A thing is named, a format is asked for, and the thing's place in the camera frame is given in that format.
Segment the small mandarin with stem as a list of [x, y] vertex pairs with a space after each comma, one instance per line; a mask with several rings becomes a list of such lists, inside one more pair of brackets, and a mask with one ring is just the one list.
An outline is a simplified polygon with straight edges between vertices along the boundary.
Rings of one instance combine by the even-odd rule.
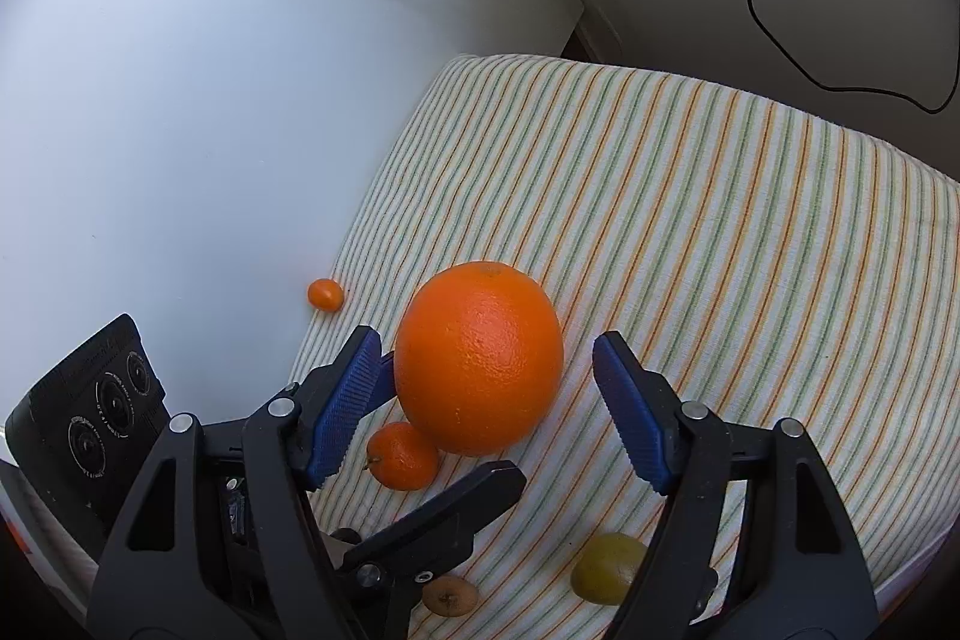
[[427, 489], [438, 474], [439, 450], [405, 420], [377, 429], [366, 443], [366, 470], [393, 491]]

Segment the brown kiwi fruit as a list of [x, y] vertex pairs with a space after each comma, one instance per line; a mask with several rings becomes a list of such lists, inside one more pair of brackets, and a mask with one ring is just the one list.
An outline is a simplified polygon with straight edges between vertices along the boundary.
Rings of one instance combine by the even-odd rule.
[[431, 614], [462, 617], [478, 604], [478, 590], [457, 575], [441, 575], [421, 590], [421, 603]]

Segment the tiny kumquat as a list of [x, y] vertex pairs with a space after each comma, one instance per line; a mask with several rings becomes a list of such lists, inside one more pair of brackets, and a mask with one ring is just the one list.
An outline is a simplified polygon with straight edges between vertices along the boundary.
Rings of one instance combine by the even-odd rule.
[[343, 307], [345, 292], [336, 280], [319, 278], [319, 280], [314, 280], [309, 284], [308, 289], [306, 289], [306, 298], [308, 298], [309, 304], [319, 312], [335, 314]]

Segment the striped tablecloth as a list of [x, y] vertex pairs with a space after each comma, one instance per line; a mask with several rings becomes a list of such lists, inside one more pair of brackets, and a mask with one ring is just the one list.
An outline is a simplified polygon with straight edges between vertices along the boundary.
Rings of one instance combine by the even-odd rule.
[[685, 399], [750, 425], [795, 417], [884, 583], [958, 513], [958, 187], [887, 143], [688, 76], [534, 55], [444, 68], [377, 172], [296, 375], [356, 325], [392, 339], [421, 284], [469, 260], [553, 302], [560, 395], [511, 450], [521, 502], [462, 573], [472, 614], [416, 638], [596, 638], [569, 587], [586, 542], [652, 534], [590, 349], [622, 333]]

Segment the large oval orange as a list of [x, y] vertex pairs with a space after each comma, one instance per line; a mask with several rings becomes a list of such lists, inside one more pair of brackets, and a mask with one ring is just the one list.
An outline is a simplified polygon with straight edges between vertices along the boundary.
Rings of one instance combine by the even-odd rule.
[[562, 375], [550, 299], [504, 263], [444, 269], [398, 325], [395, 393], [410, 424], [443, 452], [493, 455], [523, 440], [550, 411]]

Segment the green-yellow plum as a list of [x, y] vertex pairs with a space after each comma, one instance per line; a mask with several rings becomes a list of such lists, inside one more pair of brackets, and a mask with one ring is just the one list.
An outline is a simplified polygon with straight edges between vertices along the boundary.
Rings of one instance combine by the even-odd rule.
[[622, 604], [646, 553], [646, 546], [628, 534], [594, 536], [569, 576], [573, 593], [592, 604]]

